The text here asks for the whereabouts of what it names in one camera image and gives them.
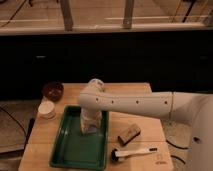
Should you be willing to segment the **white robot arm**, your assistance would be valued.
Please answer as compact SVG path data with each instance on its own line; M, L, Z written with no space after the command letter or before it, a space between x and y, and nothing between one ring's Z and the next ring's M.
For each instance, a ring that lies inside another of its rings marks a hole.
M168 118L191 127L185 171L213 171L213 94L151 92L114 94L104 83L92 79L78 96L83 115L114 111Z

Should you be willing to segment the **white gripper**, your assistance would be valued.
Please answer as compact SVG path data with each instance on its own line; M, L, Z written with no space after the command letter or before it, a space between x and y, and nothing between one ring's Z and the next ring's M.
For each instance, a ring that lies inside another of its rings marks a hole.
M80 126L83 134L96 133L101 126L102 114L97 112L89 115L88 113L80 114Z

